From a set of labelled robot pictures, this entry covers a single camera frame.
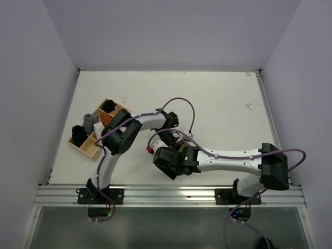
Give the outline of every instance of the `wooden compartment box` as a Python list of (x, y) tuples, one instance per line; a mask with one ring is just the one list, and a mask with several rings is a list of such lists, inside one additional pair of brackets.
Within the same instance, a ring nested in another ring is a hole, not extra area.
[[(92, 113), (92, 114), (98, 116), (99, 122), (101, 122), (100, 115), (102, 113), (106, 113), (101, 109), (101, 107), (103, 106), (103, 104), (106, 100), (109, 100), (109, 99), (104, 99), (104, 101)], [(116, 103), (115, 110), (112, 111), (111, 113), (108, 113), (108, 114), (113, 118), (121, 109), (126, 109), (127, 111), (129, 111), (129, 109), (127, 109), (124, 106)], [(102, 149), (94, 145), (94, 143), (96, 141), (97, 141), (97, 138), (96, 138), (95, 132), (93, 131), (80, 147), (77, 147), (74, 144), (72, 137), (67, 142), (71, 146), (73, 146), (75, 149), (77, 149), (78, 151), (82, 152), (83, 154), (85, 154), (86, 156), (91, 158), (92, 160), (97, 160), (97, 158), (99, 157), (99, 155), (102, 152)]]

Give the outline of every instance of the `black mounting bracket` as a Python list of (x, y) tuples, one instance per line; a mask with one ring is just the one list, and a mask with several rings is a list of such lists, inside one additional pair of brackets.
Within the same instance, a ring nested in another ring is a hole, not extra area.
[[(217, 205), (237, 205), (241, 202), (249, 199), (243, 196), (237, 195), (236, 197), (232, 194), (231, 188), (217, 188), (214, 190), (214, 198)], [(261, 205), (261, 198), (258, 196), (255, 200), (251, 201), (251, 205)]]
[[(87, 188), (78, 188), (76, 193), (78, 193), (77, 204), (109, 204), (108, 201), (103, 197), (96, 199)], [(103, 193), (110, 197), (114, 201), (114, 204), (122, 205), (123, 197), (125, 195), (125, 190), (123, 188), (108, 188), (103, 190)]]

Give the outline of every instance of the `gray wall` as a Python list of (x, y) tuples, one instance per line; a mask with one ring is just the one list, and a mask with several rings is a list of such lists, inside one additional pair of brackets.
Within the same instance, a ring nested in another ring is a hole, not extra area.
[(1, 1), (0, 34), (0, 248), (18, 248), (38, 183), (50, 171), (76, 73), (40, 0)]
[(263, 71), (282, 146), (308, 153), (292, 177), (302, 184), (320, 248), (332, 247), (331, 13), (330, 0), (303, 0)]
[(300, 0), (43, 0), (78, 67), (262, 68)]

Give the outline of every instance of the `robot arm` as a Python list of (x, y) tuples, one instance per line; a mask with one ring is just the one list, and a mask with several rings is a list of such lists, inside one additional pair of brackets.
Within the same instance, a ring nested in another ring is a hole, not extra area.
[[(153, 129), (173, 128), (178, 125), (178, 118), (174, 113), (165, 113), (164, 111), (155, 112), (155, 115), (140, 116), (127, 123), (126, 126), (111, 133), (103, 140), (106, 149), (106, 156), (95, 171), (93, 176), (87, 182), (87, 189), (91, 196), (96, 200), (95, 204), (105, 203), (97, 188), (97, 181), (102, 192), (107, 195), (110, 185), (110, 178), (120, 156), (125, 153), (132, 145), (137, 134), (140, 131)], [(105, 127), (102, 135), (121, 125), (124, 121), (134, 117), (126, 110), (121, 110)], [(152, 144), (154, 154), (153, 163), (163, 173), (171, 179), (178, 175), (190, 175), (192, 173), (201, 173), (211, 170), (239, 171), (249, 173), (247, 177), (236, 179), (233, 188), (223, 193), (224, 198), (236, 199), (240, 197), (248, 198), (265, 187), (274, 190), (287, 190), (288, 186), (288, 166), (287, 157), (284, 154), (276, 154), (266, 157), (253, 158), (252, 156), (261, 155), (277, 150), (271, 144), (262, 144), (260, 149), (251, 149), (246, 151), (210, 151), (214, 155), (224, 155), (231, 157), (251, 156), (247, 159), (231, 160), (222, 159), (217, 156), (212, 157), (203, 150), (190, 146), (183, 141), (177, 141), (171, 132), (162, 132), (158, 134), (160, 139)]]

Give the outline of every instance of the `purple cable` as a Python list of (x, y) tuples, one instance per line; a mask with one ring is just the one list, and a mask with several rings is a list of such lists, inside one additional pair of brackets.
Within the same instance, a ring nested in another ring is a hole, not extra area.
[[(202, 146), (200, 146), (194, 139), (192, 139), (191, 137), (189, 137), (186, 133), (178, 130), (178, 129), (173, 129), (173, 128), (169, 128), (169, 129), (162, 129), (160, 131), (157, 131), (155, 134), (152, 135), (152, 137), (149, 139), (148, 141), (148, 147), (150, 146), (150, 143), (152, 141), (152, 139), (159, 133), (164, 132), (164, 131), (175, 131), (178, 132), (180, 134), (182, 134), (183, 136), (187, 137), (193, 144), (195, 144), (201, 151), (203, 151), (204, 153), (206, 153), (207, 155), (214, 157), (213, 153), (208, 152), (207, 150), (205, 150)], [(288, 171), (292, 171), (293, 169), (295, 169), (296, 167), (298, 167), (301, 163), (304, 162), (304, 160), (307, 157), (307, 154), (304, 150), (302, 149), (296, 149), (296, 148), (291, 148), (291, 149), (280, 149), (280, 150), (275, 150), (275, 151), (271, 151), (268, 153), (264, 153), (264, 154), (260, 154), (260, 155), (254, 155), (253, 158), (260, 158), (260, 157), (265, 157), (265, 156), (271, 156), (271, 155), (275, 155), (275, 154), (279, 154), (279, 153), (284, 153), (284, 152), (290, 152), (290, 151), (298, 151), (302, 153), (302, 159), (297, 162), (294, 166), (292, 166), (291, 168), (288, 169)], [(222, 159), (233, 159), (233, 160), (242, 160), (242, 159), (250, 159), (249, 156), (246, 157), (229, 157), (229, 156), (222, 156), (222, 155), (218, 155), (218, 158), (222, 158)], [(226, 237), (226, 228), (227, 228), (227, 224), (229, 219), (231, 218), (232, 213), (237, 210), (240, 206), (245, 205), (251, 201), (253, 201), (254, 199), (256, 199), (258, 196), (260, 196), (262, 193), (264, 193), (265, 191), (267, 191), (268, 189), (265, 188), (264, 190), (262, 190), (261, 192), (258, 192), (257, 194), (253, 195), (252, 197), (250, 197), (249, 199), (243, 201), (242, 203), (238, 204), (236, 207), (234, 207), (229, 214), (226, 217), (225, 223), (224, 223), (224, 231), (223, 231), (223, 236), (224, 236), (224, 241), (225, 241), (225, 245), (226, 248), (229, 249), (229, 243), (227, 241), (227, 237)], [(271, 249), (269, 241), (267, 239), (267, 237), (261, 232), (259, 231), (257, 228), (255, 228), (253, 225), (251, 224), (246, 224), (249, 227), (253, 228), (254, 230), (256, 230), (257, 232), (259, 232), (260, 234), (262, 234), (262, 236), (264, 237), (268, 249)]]
[(164, 110), (164, 108), (170, 103), (172, 102), (173, 100), (184, 100), (186, 101), (190, 106), (191, 106), (191, 109), (192, 109), (192, 121), (191, 121), (191, 125), (190, 125), (190, 128), (189, 128), (189, 133), (191, 133), (191, 130), (192, 130), (192, 126), (193, 126), (193, 123), (195, 121), (195, 108), (193, 107), (193, 105), (191, 104), (191, 102), (185, 98), (181, 98), (181, 97), (176, 97), (176, 98), (172, 98), (170, 100), (168, 100), (164, 106), (161, 108), (161, 110)]
[(184, 99), (184, 98), (177, 97), (177, 98), (172, 98), (172, 99), (168, 100), (168, 101), (164, 104), (164, 106), (163, 106), (159, 111), (157, 111), (157, 112), (155, 112), (155, 113), (143, 113), (143, 114), (141, 114), (141, 115), (137, 115), (137, 116), (135, 116), (135, 117), (131, 117), (131, 118), (127, 119), (126, 121), (124, 121), (124, 122), (122, 122), (120, 125), (118, 125), (116, 128), (114, 128), (114, 129), (112, 129), (111, 131), (107, 132), (107, 133), (106, 133), (105, 135), (103, 135), (100, 139), (98, 139), (97, 141), (94, 142), (94, 145), (95, 145), (95, 146), (97, 146), (97, 147), (99, 147), (99, 148), (102, 148), (103, 151), (104, 151), (104, 155), (103, 155), (102, 159), (100, 160), (100, 162), (99, 162), (99, 164), (98, 164), (98, 167), (97, 167), (97, 173), (96, 173), (96, 174), (97, 174), (97, 178), (96, 178), (96, 181), (97, 181), (97, 190), (98, 190), (98, 192), (99, 192), (104, 198), (106, 198), (106, 200), (108, 200), (108, 201), (110, 202), (110, 204), (112, 204), (112, 206), (113, 206), (113, 210), (112, 210), (112, 213), (110, 214), (110, 216), (109, 216), (108, 218), (106, 218), (106, 219), (97, 220), (97, 222), (105, 222), (105, 221), (109, 220), (110, 218), (112, 218), (113, 215), (114, 215), (114, 213), (115, 213), (115, 203), (114, 203), (114, 201), (113, 201), (110, 197), (108, 197), (107, 195), (105, 195), (105, 194), (101, 191), (100, 186), (99, 186), (99, 171), (100, 171), (100, 168), (101, 168), (101, 165), (102, 165), (104, 159), (106, 158), (107, 151), (106, 151), (106, 149), (104, 148), (104, 146), (102, 146), (102, 145), (100, 145), (100, 144), (98, 144), (98, 143), (99, 143), (100, 141), (104, 140), (105, 138), (107, 138), (107, 137), (108, 137), (109, 135), (111, 135), (113, 132), (115, 132), (115, 131), (119, 130), (121, 127), (125, 126), (128, 122), (130, 122), (130, 121), (132, 121), (132, 120), (134, 120), (134, 119), (136, 119), (136, 118), (144, 117), (144, 116), (152, 116), (152, 115), (156, 115), (156, 114), (161, 113), (161, 112), (165, 109), (165, 107), (166, 107), (170, 102), (172, 102), (173, 100), (184, 100), (184, 101), (186, 101), (187, 103), (189, 103), (189, 105), (191, 106), (191, 108), (192, 108), (192, 113), (193, 113), (192, 122), (191, 122), (191, 126), (190, 126), (190, 132), (191, 132), (191, 129), (192, 129), (192, 126), (193, 126), (193, 122), (194, 122), (194, 120), (195, 120), (195, 109), (194, 109), (194, 107), (193, 107), (193, 105), (191, 104), (190, 101), (188, 101), (187, 99)]

